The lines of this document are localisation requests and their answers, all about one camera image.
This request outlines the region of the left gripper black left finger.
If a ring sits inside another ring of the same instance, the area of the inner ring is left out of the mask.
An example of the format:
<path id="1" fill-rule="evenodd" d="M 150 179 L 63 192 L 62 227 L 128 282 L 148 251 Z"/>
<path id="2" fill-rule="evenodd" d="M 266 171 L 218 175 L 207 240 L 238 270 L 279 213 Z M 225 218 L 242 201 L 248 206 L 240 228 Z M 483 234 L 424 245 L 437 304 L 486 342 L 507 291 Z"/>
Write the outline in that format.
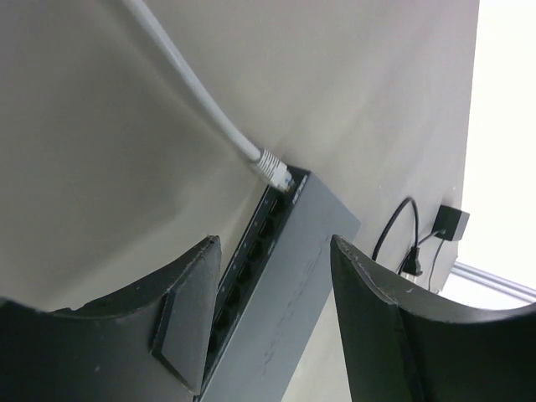
<path id="1" fill-rule="evenodd" d="M 4 401 L 191 401 L 201 391 L 221 261 L 209 236 L 83 307 L 1 300 Z"/>

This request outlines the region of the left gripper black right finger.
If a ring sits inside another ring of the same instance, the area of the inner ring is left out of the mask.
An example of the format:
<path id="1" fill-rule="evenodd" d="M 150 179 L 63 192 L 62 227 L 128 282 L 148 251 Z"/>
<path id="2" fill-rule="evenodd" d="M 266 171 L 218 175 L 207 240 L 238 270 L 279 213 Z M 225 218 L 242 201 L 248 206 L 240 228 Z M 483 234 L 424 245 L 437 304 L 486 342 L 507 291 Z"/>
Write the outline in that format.
<path id="1" fill-rule="evenodd" d="M 339 235 L 330 258 L 353 400 L 534 400 L 534 305 L 488 310 L 451 301 Z"/>

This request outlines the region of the black network switch box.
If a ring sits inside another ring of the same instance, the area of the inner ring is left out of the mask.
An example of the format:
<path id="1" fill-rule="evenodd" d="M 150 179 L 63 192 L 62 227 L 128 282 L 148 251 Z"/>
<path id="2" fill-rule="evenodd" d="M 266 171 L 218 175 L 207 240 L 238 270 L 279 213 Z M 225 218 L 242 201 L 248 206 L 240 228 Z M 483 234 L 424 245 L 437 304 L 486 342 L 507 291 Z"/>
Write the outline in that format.
<path id="1" fill-rule="evenodd" d="M 313 172 L 265 189 L 219 283 L 198 401 L 280 401 L 332 290 L 330 242 L 359 219 Z"/>

